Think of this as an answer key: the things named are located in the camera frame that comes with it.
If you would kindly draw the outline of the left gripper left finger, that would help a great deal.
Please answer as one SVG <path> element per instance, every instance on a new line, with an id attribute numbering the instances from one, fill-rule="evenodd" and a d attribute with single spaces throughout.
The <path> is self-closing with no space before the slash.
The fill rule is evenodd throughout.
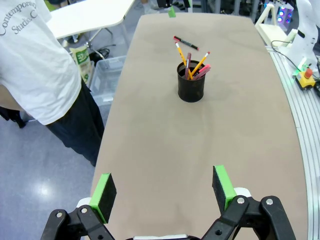
<path id="1" fill-rule="evenodd" d="M 72 212 L 53 210 L 44 227 L 42 240 L 113 240 L 106 228 L 117 195 L 111 173 L 103 173 L 88 204 L 76 207 Z"/>

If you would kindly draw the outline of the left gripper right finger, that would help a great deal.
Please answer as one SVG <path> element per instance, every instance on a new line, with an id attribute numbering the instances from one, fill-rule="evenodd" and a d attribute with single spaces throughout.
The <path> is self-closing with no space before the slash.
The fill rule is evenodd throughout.
<path id="1" fill-rule="evenodd" d="M 281 200 L 255 200 L 246 188 L 237 193 L 223 165 L 213 166 L 212 188 L 220 211 L 203 240 L 234 240 L 240 229 L 252 229 L 259 240 L 295 240 Z"/>

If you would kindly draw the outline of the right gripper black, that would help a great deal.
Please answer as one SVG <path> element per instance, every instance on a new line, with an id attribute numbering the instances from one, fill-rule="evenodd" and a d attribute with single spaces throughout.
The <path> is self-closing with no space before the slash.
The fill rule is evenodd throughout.
<path id="1" fill-rule="evenodd" d="M 176 12 L 172 6 L 173 0 L 157 0 L 157 5 L 159 8 L 168 8 L 168 16 L 170 18 L 176 17 Z M 185 7 L 192 7 L 192 0 L 183 0 Z"/>

